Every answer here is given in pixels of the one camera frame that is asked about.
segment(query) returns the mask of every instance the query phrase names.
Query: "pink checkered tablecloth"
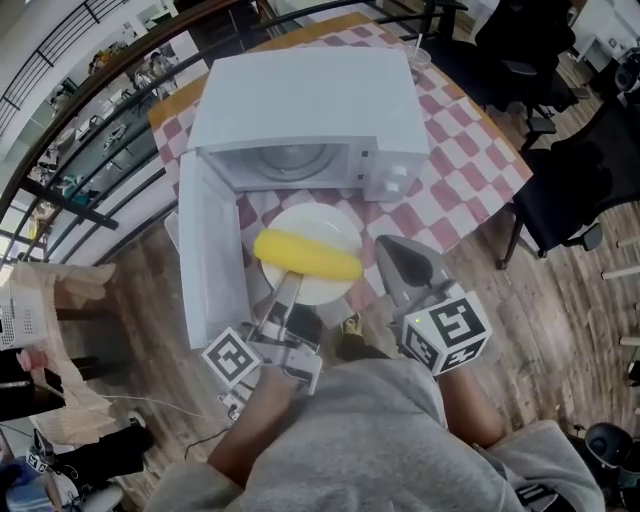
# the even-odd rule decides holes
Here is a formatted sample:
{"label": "pink checkered tablecloth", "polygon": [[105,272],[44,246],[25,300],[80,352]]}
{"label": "pink checkered tablecloth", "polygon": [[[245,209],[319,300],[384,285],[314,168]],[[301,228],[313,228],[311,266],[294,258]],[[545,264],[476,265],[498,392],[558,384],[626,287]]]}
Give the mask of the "pink checkered tablecloth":
{"label": "pink checkered tablecloth", "polygon": [[[300,46],[402,47],[399,40],[374,23],[326,35]],[[384,287],[374,261],[374,240],[382,234],[412,238],[444,253],[502,208],[531,177],[522,158],[495,125],[474,107],[461,90],[433,67],[416,84],[431,157],[424,174],[407,197],[396,203],[369,203],[351,190],[296,190],[244,193],[238,198],[247,283],[255,304],[270,287],[251,248],[258,233],[281,211],[315,201],[345,213],[362,235],[364,279],[354,284],[340,313],[329,324],[360,311]],[[170,179],[179,180],[179,157],[195,118],[197,101],[164,121],[154,137]]]}

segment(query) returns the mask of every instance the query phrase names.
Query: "sneaker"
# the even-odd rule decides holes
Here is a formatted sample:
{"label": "sneaker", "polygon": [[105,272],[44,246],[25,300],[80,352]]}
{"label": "sneaker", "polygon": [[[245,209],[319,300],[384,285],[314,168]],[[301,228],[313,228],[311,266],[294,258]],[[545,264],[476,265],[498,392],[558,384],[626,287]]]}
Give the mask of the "sneaker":
{"label": "sneaker", "polygon": [[147,422],[144,420],[142,414],[140,414],[138,411],[129,411],[129,413],[127,414],[127,418],[129,419],[129,423],[131,423],[131,425],[147,428]]}
{"label": "sneaker", "polygon": [[342,323],[342,336],[344,337],[347,334],[352,336],[360,336],[362,338],[362,318],[360,318],[360,315],[358,313],[350,318],[347,318]]}

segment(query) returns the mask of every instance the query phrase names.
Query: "white cable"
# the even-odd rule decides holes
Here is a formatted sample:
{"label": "white cable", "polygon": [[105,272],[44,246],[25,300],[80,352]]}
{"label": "white cable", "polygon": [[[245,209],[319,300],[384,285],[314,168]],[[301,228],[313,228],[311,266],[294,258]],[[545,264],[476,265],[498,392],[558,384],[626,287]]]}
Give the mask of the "white cable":
{"label": "white cable", "polygon": [[141,396],[120,396],[120,395],[100,395],[98,393],[95,393],[96,395],[98,395],[100,398],[110,398],[110,399],[123,399],[123,400],[143,400],[145,402],[153,402],[155,404],[160,404],[160,405],[166,405],[167,407],[171,407],[172,409],[176,409],[177,411],[180,411],[184,414],[188,414],[189,416],[194,416],[196,418],[204,418],[205,420],[213,420],[213,421],[217,421],[218,423],[224,423],[225,425],[228,424],[228,421],[224,421],[221,420],[219,418],[214,418],[213,416],[204,416],[203,414],[197,414],[195,412],[191,412],[191,411],[186,411],[185,409],[182,409],[181,407],[178,407],[177,405],[173,405],[170,404],[168,402],[163,402],[162,400],[156,400],[155,398],[146,398],[146,397],[141,397]]}

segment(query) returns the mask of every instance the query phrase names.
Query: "metal railing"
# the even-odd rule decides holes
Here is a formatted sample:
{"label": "metal railing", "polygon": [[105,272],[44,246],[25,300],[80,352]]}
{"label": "metal railing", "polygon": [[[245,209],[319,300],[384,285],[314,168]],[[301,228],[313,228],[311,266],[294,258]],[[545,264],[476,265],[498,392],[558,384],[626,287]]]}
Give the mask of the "metal railing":
{"label": "metal railing", "polygon": [[[10,261],[9,254],[15,242],[29,244],[28,249],[20,255],[19,259],[26,260],[27,258],[29,258],[34,248],[43,248],[43,260],[48,261],[51,254],[60,248],[61,243],[78,225],[83,222],[93,223],[88,231],[86,231],[84,235],[73,244],[73,246],[66,252],[66,254],[61,256],[61,258],[56,257],[56,260],[60,260],[62,263],[64,263],[68,261],[69,258],[100,227],[105,227],[108,229],[116,229],[118,227],[118,223],[114,219],[114,216],[138,194],[142,193],[151,184],[157,181],[164,174],[164,169],[161,169],[160,171],[144,180],[134,190],[129,192],[126,197],[124,197],[121,201],[119,201],[115,206],[110,208],[105,213],[98,213],[96,211],[96,208],[101,202],[103,202],[115,190],[117,190],[118,187],[120,187],[123,183],[130,179],[131,176],[138,172],[138,170],[143,168],[151,160],[157,157],[158,150],[155,145],[148,151],[144,151],[141,154],[133,155],[134,160],[131,165],[127,169],[123,170],[113,183],[100,191],[100,193],[96,197],[90,199],[87,204],[79,205],[74,202],[73,199],[74,196],[77,195],[86,185],[88,185],[92,179],[103,173],[104,169],[107,168],[108,163],[112,161],[118,153],[128,148],[139,137],[150,133],[151,127],[148,121],[145,121],[144,123],[141,123],[137,128],[132,129],[127,134],[127,136],[121,140],[121,142],[113,146],[107,152],[107,154],[104,154],[103,158],[99,162],[97,162],[91,168],[86,169],[86,174],[83,174],[83,179],[75,186],[75,188],[70,192],[70,194],[68,194],[67,197],[62,197],[62,195],[55,192],[52,187],[59,177],[68,172],[70,166],[74,163],[74,161],[76,161],[78,157],[83,154],[83,152],[88,150],[89,146],[97,139],[97,137],[104,133],[104,131],[107,130],[109,126],[111,126],[111,123],[113,121],[119,119],[119,117],[124,113],[129,112],[135,107],[139,106],[145,101],[146,98],[149,97],[149,95],[153,94],[153,91],[156,90],[161,84],[173,79],[175,75],[187,69],[194,63],[200,60],[206,60],[207,58],[215,58],[215,56],[219,55],[223,50],[228,54],[230,45],[235,45],[233,46],[233,48],[235,48],[234,53],[241,53],[242,51],[251,48],[252,45],[255,46],[255,44],[259,44],[260,41],[264,41],[265,38],[266,40],[268,40],[269,34],[274,35],[281,33],[281,30],[273,31],[272,29],[274,27],[284,27],[285,24],[295,21],[298,18],[309,16],[311,14],[328,9],[333,9],[336,7],[344,7],[361,3],[368,4],[384,15],[383,17],[376,20],[378,23],[382,24],[391,23],[396,20],[402,22],[406,20],[431,19],[440,15],[439,13],[434,14],[433,11],[422,14],[410,13],[409,9],[401,4],[399,0],[389,0],[392,3],[402,7],[407,12],[407,14],[399,16],[389,16],[388,13],[385,13],[384,10],[375,7],[373,5],[373,1],[374,0],[335,0],[333,2],[310,7],[307,9],[302,9],[285,16],[280,16],[272,19],[265,19],[265,17],[271,18],[273,15],[273,11],[265,8],[259,8],[258,12],[262,15],[262,20],[258,23],[256,23],[256,13],[250,8],[250,4],[248,2],[234,2],[233,0],[229,0],[226,3],[224,3],[224,0],[223,2],[218,0],[215,3],[204,2],[203,4],[199,4],[199,6],[185,11],[173,20],[170,20],[167,23],[163,24],[161,27],[156,29],[156,31],[152,31],[141,40],[136,41],[122,54],[118,55],[114,59],[115,62],[110,62],[109,65],[103,68],[95,77],[92,77],[91,80],[88,80],[88,84],[86,83],[85,85],[83,85],[83,87],[81,87],[76,95],[72,97],[72,101],[70,101],[68,107],[56,117],[54,123],[52,123],[52,126],[50,126],[45,131],[45,134],[36,142],[36,144],[34,144],[34,147],[31,148],[29,153],[24,157],[24,159],[18,166],[18,169],[10,180],[5,193],[3,193],[2,197],[0,197],[0,222],[4,219],[4,215],[10,207],[11,201],[13,200],[15,194],[19,189],[26,190],[27,192],[32,193],[35,196],[35,199],[32,201],[31,205],[26,210],[24,210],[22,220],[12,234],[9,246],[7,247],[5,254],[2,257],[2,260],[0,260],[0,269],[5,262]],[[452,5],[451,0],[445,1],[447,2],[447,6]],[[464,6],[460,6],[460,4],[457,5],[459,7],[456,7],[456,9],[464,9]],[[178,33],[193,28],[200,21],[206,20],[208,16],[214,14],[228,15],[229,21],[233,25],[234,29],[234,32],[231,35],[218,37],[217,40],[214,40],[209,46],[202,49],[192,57],[172,67],[164,76],[158,78],[157,80],[148,84],[146,87],[138,90],[128,99],[124,100],[100,125],[98,125],[84,138],[82,143],[66,158],[66,160],[60,165],[60,167],[53,174],[53,176],[51,176],[46,184],[42,185],[36,183],[28,177],[29,171],[31,170],[33,165],[35,165],[46,148],[66,127],[67,123],[75,115],[77,115],[80,109],[82,109],[93,97],[95,97],[96,94],[103,90],[106,85],[108,85],[116,76],[118,76],[118,74],[122,72],[122,70],[130,66],[132,61],[136,61],[137,59],[149,53],[151,49],[156,48]],[[19,233],[21,233],[23,227],[28,222],[30,215],[34,212],[37,205],[41,201],[48,201],[52,203],[55,206],[55,211],[40,226],[38,232],[33,238],[25,239],[24,237],[21,237]],[[46,248],[43,247],[43,244],[41,242],[43,235],[45,234],[45,232],[47,232],[54,220],[63,210],[75,214],[75,219],[73,219],[71,223],[67,225],[61,235],[59,235],[55,241],[53,241],[51,244],[48,244]],[[141,228],[138,228],[138,230],[131,233],[130,237],[135,236],[135,234],[139,232],[139,229]],[[1,235],[6,236],[6,233],[0,232],[0,236]],[[126,243],[126,239],[124,241],[121,241],[119,245],[122,245],[124,243]]]}
{"label": "metal railing", "polygon": [[86,0],[62,20],[40,43],[0,97],[0,137],[24,105],[33,88],[69,47],[111,11],[128,0]]}

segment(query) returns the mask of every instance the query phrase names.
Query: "gray shirt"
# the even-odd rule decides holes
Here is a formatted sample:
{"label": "gray shirt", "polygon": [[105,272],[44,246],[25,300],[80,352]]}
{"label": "gray shirt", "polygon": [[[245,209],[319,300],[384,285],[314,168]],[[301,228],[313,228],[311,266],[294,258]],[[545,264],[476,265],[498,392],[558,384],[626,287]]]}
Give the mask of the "gray shirt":
{"label": "gray shirt", "polygon": [[207,464],[181,464],[164,475],[146,511],[521,512],[515,490],[533,484],[556,490],[576,512],[604,511],[556,423],[474,449],[447,431],[435,380],[411,360],[334,368],[292,414],[246,489]]}

